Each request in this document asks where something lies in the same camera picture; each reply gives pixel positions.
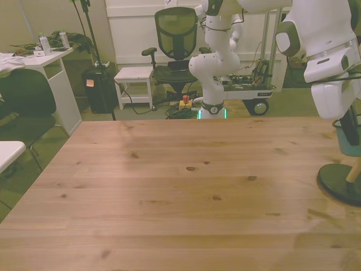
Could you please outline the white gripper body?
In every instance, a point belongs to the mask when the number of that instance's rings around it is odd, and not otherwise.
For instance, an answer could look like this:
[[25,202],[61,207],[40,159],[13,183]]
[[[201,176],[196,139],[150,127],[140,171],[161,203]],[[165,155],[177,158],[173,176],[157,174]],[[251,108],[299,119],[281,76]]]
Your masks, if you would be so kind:
[[354,101],[360,98],[360,75],[354,78],[346,73],[342,81],[313,84],[311,94],[318,114],[323,119],[342,118]]

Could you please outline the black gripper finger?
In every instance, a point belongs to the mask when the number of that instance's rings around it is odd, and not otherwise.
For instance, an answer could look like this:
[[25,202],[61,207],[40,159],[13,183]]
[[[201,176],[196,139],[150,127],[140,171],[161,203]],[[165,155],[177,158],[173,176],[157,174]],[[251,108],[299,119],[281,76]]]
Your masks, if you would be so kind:
[[354,106],[349,107],[344,116],[340,119],[340,123],[348,143],[352,146],[358,146],[358,118]]

